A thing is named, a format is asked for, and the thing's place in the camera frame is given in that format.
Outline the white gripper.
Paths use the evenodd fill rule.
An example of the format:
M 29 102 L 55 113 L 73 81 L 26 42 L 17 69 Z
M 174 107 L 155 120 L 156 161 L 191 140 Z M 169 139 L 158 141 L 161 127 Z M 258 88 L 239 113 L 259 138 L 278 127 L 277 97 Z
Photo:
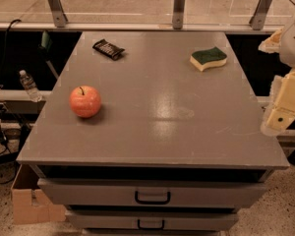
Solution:
M 280 61 L 293 69 L 284 77 L 275 76 L 269 92 L 261 131 L 278 136 L 295 120 L 295 14 L 283 29 L 278 29 L 258 47 L 264 53 L 278 53 Z

